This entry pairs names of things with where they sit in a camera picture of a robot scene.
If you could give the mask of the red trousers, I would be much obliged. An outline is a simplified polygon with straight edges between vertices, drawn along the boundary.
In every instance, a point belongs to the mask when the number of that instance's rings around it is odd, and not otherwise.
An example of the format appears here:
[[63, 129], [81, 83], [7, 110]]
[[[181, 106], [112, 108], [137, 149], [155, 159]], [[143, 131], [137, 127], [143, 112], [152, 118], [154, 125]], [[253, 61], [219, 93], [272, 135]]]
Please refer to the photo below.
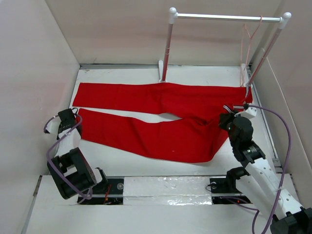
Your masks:
[[73, 106], [83, 140], [152, 159], [204, 163], [228, 137], [220, 116], [252, 100], [246, 87], [81, 83]]

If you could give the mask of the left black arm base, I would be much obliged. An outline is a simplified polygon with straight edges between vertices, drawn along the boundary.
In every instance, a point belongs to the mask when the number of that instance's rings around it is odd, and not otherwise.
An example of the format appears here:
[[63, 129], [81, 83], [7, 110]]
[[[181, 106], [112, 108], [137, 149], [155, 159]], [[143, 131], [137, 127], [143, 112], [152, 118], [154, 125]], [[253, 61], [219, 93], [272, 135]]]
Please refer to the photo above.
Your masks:
[[97, 167], [101, 181], [93, 187], [90, 200], [78, 197], [80, 205], [122, 205], [124, 191], [124, 177], [107, 177], [104, 171]]

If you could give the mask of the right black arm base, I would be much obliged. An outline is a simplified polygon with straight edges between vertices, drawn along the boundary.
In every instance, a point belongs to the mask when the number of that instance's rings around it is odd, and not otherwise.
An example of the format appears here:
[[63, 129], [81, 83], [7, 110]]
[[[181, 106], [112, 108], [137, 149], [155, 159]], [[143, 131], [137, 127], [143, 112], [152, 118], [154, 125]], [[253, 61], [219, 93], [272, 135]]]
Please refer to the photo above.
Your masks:
[[211, 177], [206, 190], [211, 192], [212, 204], [251, 204], [251, 201], [236, 188], [236, 181], [248, 175], [242, 167], [230, 169], [225, 177]]

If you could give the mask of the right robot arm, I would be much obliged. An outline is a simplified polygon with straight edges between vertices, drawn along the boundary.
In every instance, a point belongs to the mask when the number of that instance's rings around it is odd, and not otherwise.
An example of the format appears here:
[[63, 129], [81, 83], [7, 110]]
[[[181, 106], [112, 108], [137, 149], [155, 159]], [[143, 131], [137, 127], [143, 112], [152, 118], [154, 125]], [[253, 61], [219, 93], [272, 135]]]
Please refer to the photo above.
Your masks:
[[310, 234], [312, 210], [283, 187], [284, 177], [277, 177], [253, 141], [251, 121], [241, 113], [229, 112], [220, 115], [219, 127], [228, 133], [234, 157], [241, 164], [227, 172], [225, 186], [231, 192], [240, 191], [267, 218], [263, 233]]

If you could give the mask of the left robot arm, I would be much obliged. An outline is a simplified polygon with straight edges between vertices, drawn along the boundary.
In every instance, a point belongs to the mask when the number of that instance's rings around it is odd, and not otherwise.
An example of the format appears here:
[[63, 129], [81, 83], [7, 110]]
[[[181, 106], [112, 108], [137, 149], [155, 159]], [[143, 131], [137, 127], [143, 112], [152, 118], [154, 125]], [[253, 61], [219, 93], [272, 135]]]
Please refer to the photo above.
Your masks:
[[47, 167], [64, 199], [80, 195], [81, 201], [85, 201], [92, 198], [93, 189], [100, 194], [107, 191], [108, 180], [95, 177], [79, 149], [82, 117], [77, 108], [58, 112], [46, 122], [43, 132], [57, 136], [57, 141], [46, 153]]

